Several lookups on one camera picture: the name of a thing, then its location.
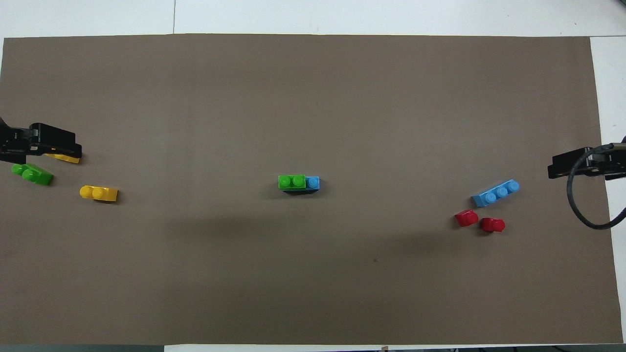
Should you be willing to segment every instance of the brown mat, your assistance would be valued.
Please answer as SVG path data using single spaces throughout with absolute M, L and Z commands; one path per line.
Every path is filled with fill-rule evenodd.
M 3 60 L 0 116 L 85 157 L 29 157 L 51 187 L 2 164 L 2 343 L 622 342 L 610 232 L 546 174 L 600 144 L 588 38 L 23 38 Z M 510 178 L 477 210 L 503 233 L 458 228 Z M 603 180 L 576 186 L 608 219 Z

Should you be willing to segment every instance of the red lego brick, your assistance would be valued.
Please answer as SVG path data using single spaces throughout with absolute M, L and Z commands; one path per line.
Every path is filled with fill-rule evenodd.
M 505 221 L 502 219 L 494 219 L 492 217 L 485 217 L 480 221 L 480 226 L 487 232 L 502 232 L 505 229 Z
M 461 226 L 469 226 L 478 222 L 478 215 L 471 210 L 464 210 L 454 216 Z

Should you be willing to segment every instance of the white table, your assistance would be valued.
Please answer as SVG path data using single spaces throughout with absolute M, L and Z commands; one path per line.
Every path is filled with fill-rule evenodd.
M 626 135 L 626 6 L 617 0 L 0 0 L 2 39 L 171 33 L 589 36 L 602 143 L 619 142 Z M 607 182 L 607 192 L 610 215 L 615 217 L 626 205 L 626 179 Z M 612 239 L 618 295 L 624 307 L 626 222 L 612 229 Z M 624 326 L 626 309 L 622 309 Z M 389 349 L 442 347 L 416 344 Z M 382 345 L 178 345 L 166 346 L 166 351 L 381 348 Z

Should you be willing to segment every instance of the yellow block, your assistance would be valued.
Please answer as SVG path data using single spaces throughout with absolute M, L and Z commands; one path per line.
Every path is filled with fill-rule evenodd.
M 80 196 L 87 199 L 114 202 L 117 200 L 117 189 L 84 185 L 80 188 Z
M 64 162 L 69 162 L 69 163 L 78 163 L 80 161 L 80 158 L 73 158 L 67 155 L 62 155 L 62 154 L 44 154 L 44 155 L 57 158 L 59 160 L 63 160 Z

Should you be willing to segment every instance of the green lego stud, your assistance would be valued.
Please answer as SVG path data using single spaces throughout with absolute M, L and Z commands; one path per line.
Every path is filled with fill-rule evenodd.
M 21 175 L 23 179 L 38 185 L 48 185 L 52 180 L 52 174 L 35 164 L 24 165 L 15 164 L 11 167 L 11 172 Z
M 278 176 L 278 189 L 290 190 L 290 189 L 305 189 L 306 177 L 304 175 L 279 175 Z

